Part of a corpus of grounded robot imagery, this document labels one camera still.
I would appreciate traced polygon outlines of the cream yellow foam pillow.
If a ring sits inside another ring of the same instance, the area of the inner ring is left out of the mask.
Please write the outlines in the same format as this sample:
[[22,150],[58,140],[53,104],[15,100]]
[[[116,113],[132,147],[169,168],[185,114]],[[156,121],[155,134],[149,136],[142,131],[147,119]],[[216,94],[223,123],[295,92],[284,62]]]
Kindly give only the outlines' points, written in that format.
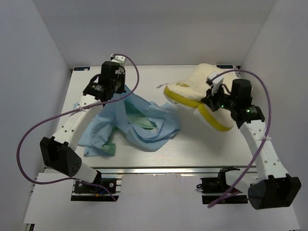
[[231,69],[232,65],[229,68],[220,68],[218,65],[199,64],[185,79],[167,83],[163,91],[164,96],[177,108],[188,111],[210,128],[227,132],[234,126],[230,111],[218,109],[213,112],[201,102],[201,99],[210,89],[206,83],[207,78]]

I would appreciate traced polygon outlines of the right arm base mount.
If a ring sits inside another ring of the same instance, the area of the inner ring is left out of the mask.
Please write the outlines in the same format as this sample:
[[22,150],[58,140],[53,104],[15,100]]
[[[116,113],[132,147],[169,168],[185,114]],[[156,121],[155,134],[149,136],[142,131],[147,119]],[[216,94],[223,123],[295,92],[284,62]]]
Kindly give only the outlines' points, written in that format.
[[[208,205],[212,201],[218,199],[223,194],[229,185],[226,184],[225,173],[228,171],[239,171],[236,167],[223,167],[219,170],[217,177],[205,177],[200,178],[201,183],[196,185],[196,189],[200,191],[202,195],[202,204]],[[242,194],[237,189],[232,189],[227,198],[220,201],[218,204],[247,204],[248,199],[245,194]]]

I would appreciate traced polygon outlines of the light blue pillowcase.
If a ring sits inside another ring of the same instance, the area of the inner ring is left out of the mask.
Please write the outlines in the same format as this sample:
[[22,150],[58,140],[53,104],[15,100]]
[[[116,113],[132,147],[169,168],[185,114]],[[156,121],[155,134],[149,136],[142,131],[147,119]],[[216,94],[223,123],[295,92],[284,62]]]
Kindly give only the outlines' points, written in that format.
[[116,144],[111,141],[119,130],[127,141],[154,152],[175,137],[180,129],[180,117],[169,103],[161,106],[149,102],[125,87],[126,93],[115,94],[115,103],[108,103],[90,122],[78,145],[84,156],[114,156]]

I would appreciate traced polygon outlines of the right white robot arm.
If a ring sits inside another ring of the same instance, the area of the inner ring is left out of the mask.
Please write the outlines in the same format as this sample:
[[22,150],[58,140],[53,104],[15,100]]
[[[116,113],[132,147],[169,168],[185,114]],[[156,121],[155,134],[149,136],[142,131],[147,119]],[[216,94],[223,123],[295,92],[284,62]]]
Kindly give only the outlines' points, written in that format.
[[236,79],[231,90],[224,92],[220,85],[216,92],[208,89],[202,99],[210,109],[227,109],[237,128],[245,138],[257,168],[257,178],[252,178],[236,167],[223,167],[218,173],[218,188],[227,192],[226,199],[238,191],[244,193],[256,209],[289,207],[301,188],[298,177],[290,176],[279,160],[266,129],[264,115],[258,106],[252,105],[250,81]]

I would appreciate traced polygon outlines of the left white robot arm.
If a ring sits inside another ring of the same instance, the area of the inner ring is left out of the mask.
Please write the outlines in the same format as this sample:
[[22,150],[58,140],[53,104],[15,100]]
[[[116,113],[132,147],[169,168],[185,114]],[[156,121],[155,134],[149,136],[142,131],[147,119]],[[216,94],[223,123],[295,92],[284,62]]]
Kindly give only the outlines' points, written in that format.
[[84,181],[91,192],[101,188],[101,174],[84,164],[75,150],[90,122],[103,109],[101,103],[111,100],[115,93],[125,92],[125,62],[124,56],[105,61],[100,74],[95,75],[83,90],[77,111],[51,138],[44,137],[40,141],[45,166]]

